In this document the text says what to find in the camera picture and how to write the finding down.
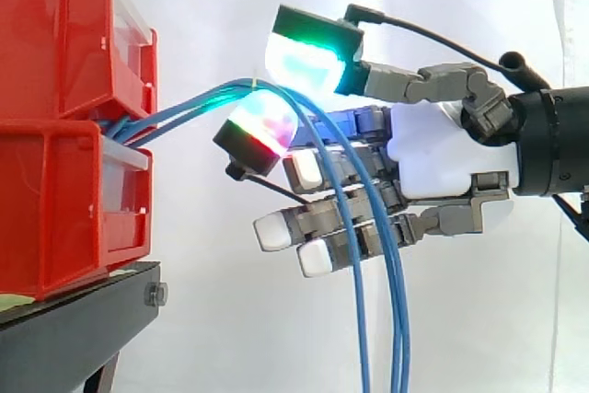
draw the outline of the robot finger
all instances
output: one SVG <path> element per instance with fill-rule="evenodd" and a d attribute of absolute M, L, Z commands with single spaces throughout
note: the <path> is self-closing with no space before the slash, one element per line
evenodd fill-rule
<path fill-rule="evenodd" d="M 366 171 L 373 179 L 383 181 L 398 179 L 397 164 L 388 158 L 385 144 L 357 144 L 354 149 L 364 164 Z M 336 169 L 341 186 L 346 187 L 360 183 L 360 177 L 352 161 L 340 147 L 331 148 L 329 156 Z M 321 157 L 316 149 L 292 151 L 283 160 L 283 166 L 294 193 L 310 194 L 328 191 L 332 188 Z"/>
<path fill-rule="evenodd" d="M 376 184 L 387 211 L 395 214 L 407 207 L 398 185 Z M 372 219 L 370 202 L 364 188 L 346 192 L 348 207 L 355 224 Z M 308 204 L 282 209 L 254 222 L 254 230 L 264 251 L 296 246 L 343 229 L 343 220 L 333 195 Z"/>
<path fill-rule="evenodd" d="M 389 226 L 397 239 L 399 248 L 415 244 L 420 239 L 412 235 L 414 232 L 408 231 L 412 217 L 415 215 L 404 214 L 389 217 Z M 374 220 L 357 225 L 354 230 L 358 238 L 362 261 L 383 254 Z M 301 271 L 307 278 L 317 278 L 352 266 L 345 231 L 308 241 L 299 246 L 296 253 Z"/>

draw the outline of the glowing fingertip sensor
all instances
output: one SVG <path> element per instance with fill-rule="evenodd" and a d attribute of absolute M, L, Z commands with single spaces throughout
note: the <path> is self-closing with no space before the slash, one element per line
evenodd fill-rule
<path fill-rule="evenodd" d="M 281 6 L 266 48 L 272 79 L 308 95 L 337 90 L 362 45 L 355 26 Z"/>
<path fill-rule="evenodd" d="M 261 89 L 248 94 L 214 138 L 236 162 L 266 176 L 286 156 L 298 118 L 277 94 Z"/>

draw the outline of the bundle of blue cables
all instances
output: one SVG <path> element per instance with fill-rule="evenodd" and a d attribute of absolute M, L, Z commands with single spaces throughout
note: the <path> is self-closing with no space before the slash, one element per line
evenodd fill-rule
<path fill-rule="evenodd" d="M 180 103 L 167 110 L 162 110 L 140 121 L 129 121 L 127 118 L 116 121 L 107 128 L 105 134 L 119 143 L 137 148 L 171 131 L 182 123 L 203 115 L 209 110 L 214 110 L 225 104 L 238 101 L 256 89 L 268 89 L 282 98 L 297 114 L 299 121 L 308 128 L 324 163 L 329 182 L 332 183 L 335 191 L 338 207 L 346 229 L 350 257 L 352 257 L 352 274 L 356 297 L 356 317 L 358 322 L 362 386 L 363 392 L 368 393 L 370 392 L 370 364 L 364 313 L 364 283 L 360 264 L 360 247 L 354 231 L 353 220 L 347 199 L 344 190 L 340 185 L 340 181 L 338 180 L 335 167 L 329 157 L 328 149 L 323 143 L 313 123 L 303 112 L 303 108 L 315 114 L 318 119 L 325 124 L 328 130 L 332 132 L 334 138 L 339 144 L 341 144 L 345 154 L 352 161 L 360 176 L 374 214 L 375 225 L 382 243 L 383 255 L 387 267 L 388 288 L 391 297 L 394 327 L 390 391 L 393 393 L 407 393 L 409 390 L 410 372 L 410 325 L 398 245 L 390 229 L 385 205 L 383 204 L 370 175 L 366 171 L 364 164 L 341 129 L 318 105 L 306 96 L 293 91 L 292 89 L 277 87 L 276 85 L 259 79 L 242 78 L 222 84 L 200 96 Z M 146 130 L 170 119 L 172 120 L 161 127 L 143 134 Z"/>

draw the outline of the black wire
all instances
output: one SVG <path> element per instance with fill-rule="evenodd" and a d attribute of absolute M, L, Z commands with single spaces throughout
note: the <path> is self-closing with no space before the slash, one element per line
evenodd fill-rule
<path fill-rule="evenodd" d="M 248 179 L 249 181 L 251 181 L 253 183 L 259 184 L 260 186 L 263 186 L 264 188 L 269 189 L 270 191 L 278 192 L 282 196 L 290 198 L 291 200 L 295 200 L 296 202 L 300 202 L 301 204 L 308 204 L 309 203 L 309 201 L 305 200 L 302 197 L 299 197 L 295 193 L 292 193 L 284 188 L 281 188 L 280 186 L 278 186 L 274 183 L 270 183 L 269 181 L 267 181 L 266 179 L 263 179 L 262 177 L 258 177 L 256 175 L 246 175 L 246 177 L 244 177 L 244 179 Z"/>
<path fill-rule="evenodd" d="M 487 60 L 484 57 L 481 57 L 480 55 L 476 54 L 475 52 L 465 48 L 464 46 L 460 46 L 458 43 L 451 41 L 446 37 L 441 36 L 440 34 L 436 34 L 433 31 L 429 31 L 428 29 L 422 28 L 413 23 L 406 22 L 405 20 L 401 20 L 400 18 L 394 18 L 391 16 L 382 17 L 382 22 L 387 23 L 388 25 L 392 25 L 394 27 L 399 27 L 415 32 L 416 34 L 419 34 L 423 37 L 437 41 L 438 43 L 464 55 L 465 57 L 477 62 L 478 64 L 482 64 L 483 66 L 492 69 L 493 71 L 497 71 L 498 73 L 504 74 L 506 72 L 509 72 L 507 68 L 501 66 L 500 64 L 496 64 L 495 62 Z"/>

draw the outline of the red plastic bin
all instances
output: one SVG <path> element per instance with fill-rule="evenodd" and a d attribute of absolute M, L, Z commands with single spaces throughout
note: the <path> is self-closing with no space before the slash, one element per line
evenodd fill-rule
<path fill-rule="evenodd" d="M 129 0 L 0 0 L 0 119 L 156 111 L 156 34 Z"/>
<path fill-rule="evenodd" d="M 41 300 L 149 253 L 152 158 L 92 121 L 0 121 L 0 294 Z"/>

